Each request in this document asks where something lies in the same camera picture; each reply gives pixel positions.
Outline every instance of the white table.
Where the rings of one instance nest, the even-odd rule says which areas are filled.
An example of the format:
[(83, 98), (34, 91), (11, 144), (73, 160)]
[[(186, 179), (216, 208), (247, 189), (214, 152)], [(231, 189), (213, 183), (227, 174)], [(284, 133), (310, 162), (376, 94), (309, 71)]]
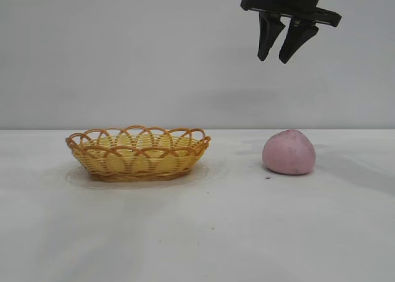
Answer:
[(90, 181), (73, 131), (0, 131), (0, 281), (394, 282), (395, 131), (304, 131), (297, 177), (261, 166), (276, 132), (207, 131), (190, 175), (132, 188)]

